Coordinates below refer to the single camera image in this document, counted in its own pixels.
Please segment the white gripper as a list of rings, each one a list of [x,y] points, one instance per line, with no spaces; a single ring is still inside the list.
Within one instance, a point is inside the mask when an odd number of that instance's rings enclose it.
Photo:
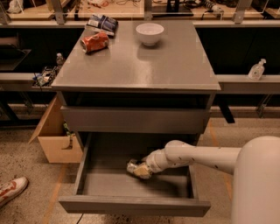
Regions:
[[[162,172],[169,167],[165,150],[154,150],[141,161],[145,163],[139,164],[133,171],[133,174],[140,179],[150,179],[152,173]]]

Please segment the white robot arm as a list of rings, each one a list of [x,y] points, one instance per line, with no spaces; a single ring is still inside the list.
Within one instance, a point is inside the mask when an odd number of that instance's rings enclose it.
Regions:
[[[259,136],[241,148],[192,146],[172,140],[128,171],[141,179],[192,163],[231,174],[231,224],[280,224],[280,138]]]

